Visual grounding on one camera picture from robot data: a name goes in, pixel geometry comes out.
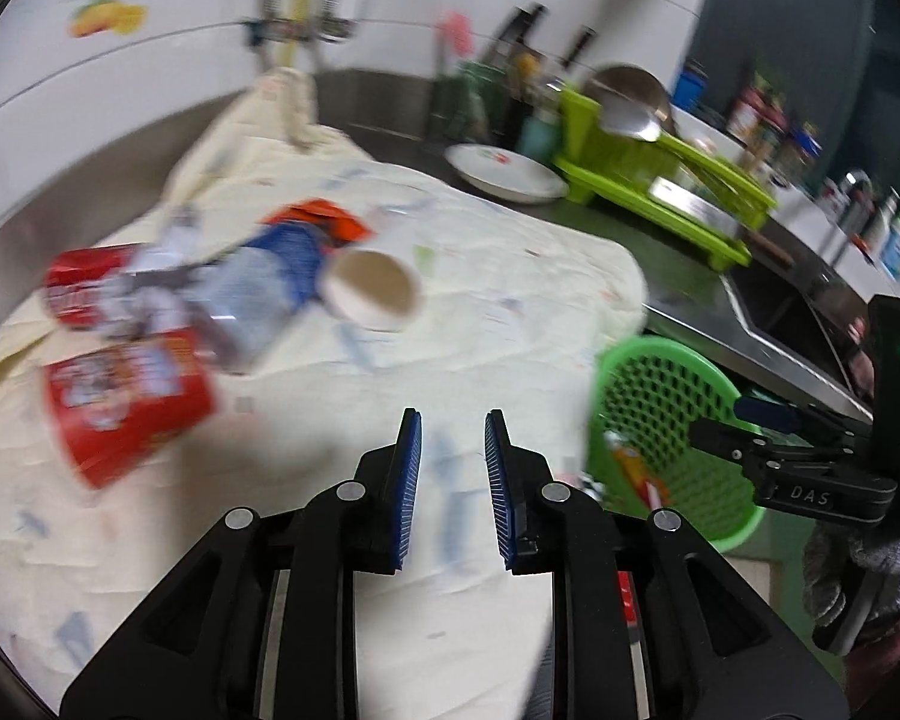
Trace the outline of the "grey gloved right hand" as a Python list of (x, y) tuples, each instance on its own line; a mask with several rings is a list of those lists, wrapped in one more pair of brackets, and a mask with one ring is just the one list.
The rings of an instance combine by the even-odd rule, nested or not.
[(900, 535), (816, 523), (803, 551), (803, 606), (814, 626), (832, 628), (860, 592), (865, 624), (900, 615)]

